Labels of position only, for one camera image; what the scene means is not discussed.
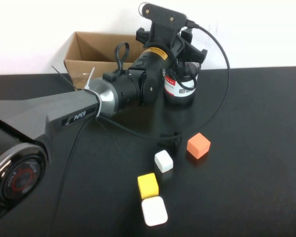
cardboard box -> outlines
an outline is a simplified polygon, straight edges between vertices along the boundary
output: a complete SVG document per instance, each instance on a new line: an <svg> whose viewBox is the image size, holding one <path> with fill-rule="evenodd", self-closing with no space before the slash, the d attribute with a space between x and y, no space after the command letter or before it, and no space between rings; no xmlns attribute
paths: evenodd
<svg viewBox="0 0 296 237"><path fill-rule="evenodd" d="M114 71L117 68L114 50L122 42L130 45L128 58L123 65L127 69L144 51L143 44L136 41L135 35L75 32L64 60L74 85L83 88L93 67L93 78L100 78L103 73Z"/></svg>

black cable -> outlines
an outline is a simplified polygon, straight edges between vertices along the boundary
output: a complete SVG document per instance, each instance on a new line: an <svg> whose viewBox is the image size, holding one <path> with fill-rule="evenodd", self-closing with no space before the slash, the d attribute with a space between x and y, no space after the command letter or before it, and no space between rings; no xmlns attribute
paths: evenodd
<svg viewBox="0 0 296 237"><path fill-rule="evenodd" d="M56 215L57 215L57 211L58 211L58 207L59 207L59 202L60 202L60 197L61 197L61 194L62 194L62 191L63 191L63 188L64 188L64 184L65 184L65 180L66 180L66 177L67 177L67 174L68 174L68 170L69 170L69 167L70 167L70 164L71 164L71 161L73 159L73 156L74 156L74 151L75 151L75 148L78 144L78 141L80 139L80 136L82 134L82 132L84 131L84 129L86 128L86 126L91 122L93 121L93 117L90 118L89 120L87 120L87 122L85 122L85 124L81 127L81 129L79 130L79 133L78 135L75 137L75 140L74 140L74 144L71 148L71 151L70 151L70 154L69 154L69 157L67 159L67 162L66 162L66 165L65 165L65 170L64 170L64 173L63 173L63 176L61 178L61 181L60 181L60 185L59 185L59 188L58 188L58 192L57 192L57 197L56 197L56 205L55 205L55 210L54 210L54 213L53 213L53 216L52 216L52 222L51 222L51 225L50 225L50 228L47 232L47 237L49 237L51 235L51 232L53 230L53 225L54 225L54 222L55 222L55 218L56 218Z"/></svg>
<svg viewBox="0 0 296 237"><path fill-rule="evenodd" d="M190 70L189 74L190 74L190 77L192 78L192 80L194 82L194 86L193 87L187 87L187 86L183 85L183 83L179 79L178 75L172 69L170 70L170 72L171 72L172 76L174 77L174 79L178 82L178 84L180 85L180 87L182 87L183 89L185 89L185 90L194 90L196 88L196 86L197 86L196 76L193 74L193 72L191 70Z"/></svg>
<svg viewBox="0 0 296 237"><path fill-rule="evenodd" d="M227 95L229 93L229 88L230 88L230 64L229 64L229 60L228 60L228 57L223 49L223 47L221 46L221 44L218 42L218 40L210 33L208 32L207 30L205 30L203 27L197 25L195 22L192 22L192 21L188 21L187 23L187 27L189 28L197 28L197 29L200 29L201 31L203 31L204 33L206 33L215 43L216 45L218 46L218 48L221 50L222 52L222 55L226 61L226 65L227 65L227 88L226 88L226 92L224 94L224 98L221 102L221 104L219 105L219 107L216 109L216 111L213 113L212 116L210 116L210 118L208 120L206 120L203 124L201 124L198 128L195 128L193 130L201 130L203 127L205 127L207 124L209 124L211 122L211 120L218 114L218 112L222 109L223 105L225 104L225 101L227 99ZM176 135L176 136L169 136L169 137L153 137L153 136L148 136L148 135L143 135L143 134L140 134L140 133L137 133L109 118L106 118L106 117L103 117L103 116L99 116L99 118L119 127L120 129L123 129L125 130L126 132L128 133L131 133L133 135L136 135L138 137L141 137L141 138L144 138L144 139L150 139L150 140L172 140L172 139L175 139L175 138L179 138L179 137L182 137L183 136L183 133L181 135Z"/></svg>

silver metal ring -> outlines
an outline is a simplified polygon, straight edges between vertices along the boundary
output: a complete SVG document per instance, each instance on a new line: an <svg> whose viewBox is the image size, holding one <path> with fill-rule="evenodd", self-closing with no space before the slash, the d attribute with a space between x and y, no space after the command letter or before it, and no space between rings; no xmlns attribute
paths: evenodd
<svg viewBox="0 0 296 237"><path fill-rule="evenodd" d="M46 152L42 147L31 144L31 143L21 143L10 148L9 150L5 151L3 154L0 155L0 172L2 171L2 169L4 169L8 165L8 162L11 162L11 159L15 155L29 149L36 150L36 153L42 153L44 156L43 158L47 160Z"/></svg>

red label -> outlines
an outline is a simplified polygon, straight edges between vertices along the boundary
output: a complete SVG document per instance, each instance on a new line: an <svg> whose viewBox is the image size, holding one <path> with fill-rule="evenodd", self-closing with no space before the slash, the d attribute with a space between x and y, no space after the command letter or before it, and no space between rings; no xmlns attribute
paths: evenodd
<svg viewBox="0 0 296 237"><path fill-rule="evenodd" d="M169 82L171 85L176 85L176 81L172 80L171 78L169 78L168 76L165 76L167 82Z"/></svg>

black bracket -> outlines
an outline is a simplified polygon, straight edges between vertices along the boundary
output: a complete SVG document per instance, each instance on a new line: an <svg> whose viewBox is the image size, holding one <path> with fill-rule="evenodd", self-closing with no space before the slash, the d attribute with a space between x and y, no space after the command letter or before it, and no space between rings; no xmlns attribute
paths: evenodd
<svg viewBox="0 0 296 237"><path fill-rule="evenodd" d="M120 59L119 58L119 50L122 46L125 46L125 53L123 57ZM128 54L129 54L129 43L123 42L120 43L116 48L115 48L115 60L117 62L117 69L114 70L112 73L104 73L103 74L103 79L108 80L108 81L115 81L117 77L119 77L122 74L125 74L126 70L123 69L123 63L126 61Z"/></svg>
<svg viewBox="0 0 296 237"><path fill-rule="evenodd" d="M169 140L162 141L162 142L158 142L158 145L161 146L161 147L165 147L165 148L169 149L170 155L175 157L177 155L178 150L179 150L180 145L181 145L182 132L174 132L173 135L174 136L180 135L180 137L169 139ZM168 135L168 134L161 133L160 137L171 137L173 135Z"/></svg>
<svg viewBox="0 0 296 237"><path fill-rule="evenodd" d="M143 6L141 15L151 20L148 41L164 45L169 50L173 48L177 34L187 22L184 14L149 3Z"/></svg>

